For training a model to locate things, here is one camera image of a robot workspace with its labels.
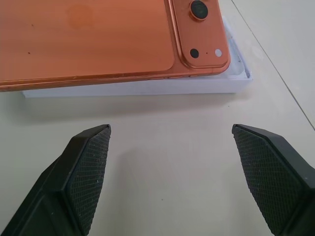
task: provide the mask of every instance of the camera lens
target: camera lens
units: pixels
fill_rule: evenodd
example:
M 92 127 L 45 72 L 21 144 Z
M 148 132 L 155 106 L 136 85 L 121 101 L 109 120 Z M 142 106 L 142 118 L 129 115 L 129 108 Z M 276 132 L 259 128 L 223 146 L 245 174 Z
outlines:
M 193 58 L 198 58 L 198 57 L 199 57 L 199 52 L 198 52 L 197 49 L 193 48 L 193 49 L 191 49 L 191 51 L 190 51 L 190 55 L 191 55 L 191 57 L 193 57 Z
M 208 16 L 208 8 L 200 0 L 195 0 L 190 4 L 192 14 L 199 20 L 204 20 Z

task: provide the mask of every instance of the white table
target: white table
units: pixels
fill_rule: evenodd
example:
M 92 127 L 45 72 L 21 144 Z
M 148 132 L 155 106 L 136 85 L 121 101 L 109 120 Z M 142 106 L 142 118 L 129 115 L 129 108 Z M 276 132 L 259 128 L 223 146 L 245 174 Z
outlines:
M 234 123 L 283 135 L 315 166 L 315 132 L 229 0 L 252 69 L 239 94 L 27 99 L 0 94 L 0 230 L 69 139 L 112 125 L 90 236 L 271 236 L 245 181 Z
M 315 127 L 315 1 L 233 1 Z

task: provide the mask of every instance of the white box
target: white box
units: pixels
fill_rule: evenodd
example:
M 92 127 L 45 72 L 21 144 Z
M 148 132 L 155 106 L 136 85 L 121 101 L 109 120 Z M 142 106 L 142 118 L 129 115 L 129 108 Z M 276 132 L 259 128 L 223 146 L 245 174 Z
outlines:
M 232 31 L 225 18 L 223 18 L 223 22 L 229 43 L 231 64 L 225 72 L 219 75 L 26 90 L 23 91 L 23 94 L 26 98 L 31 98 L 240 92 L 252 81 L 252 74 L 234 41 Z

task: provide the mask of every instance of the orange smartphone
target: orange smartphone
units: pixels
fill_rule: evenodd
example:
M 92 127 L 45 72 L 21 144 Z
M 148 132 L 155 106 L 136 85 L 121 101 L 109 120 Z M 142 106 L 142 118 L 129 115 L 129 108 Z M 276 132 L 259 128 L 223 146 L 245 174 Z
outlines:
M 0 0 L 0 91 L 219 74 L 218 0 Z

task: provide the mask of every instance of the phone side button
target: phone side button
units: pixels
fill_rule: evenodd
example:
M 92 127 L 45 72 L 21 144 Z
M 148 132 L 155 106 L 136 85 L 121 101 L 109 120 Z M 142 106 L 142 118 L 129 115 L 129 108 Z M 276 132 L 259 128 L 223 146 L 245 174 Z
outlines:
M 178 79 L 178 78 L 182 78 L 182 76 L 172 76 L 172 77 L 168 77 L 169 79 Z
M 165 79 L 165 77 L 153 78 L 153 79 L 149 79 L 149 80 L 162 80 L 162 79 Z

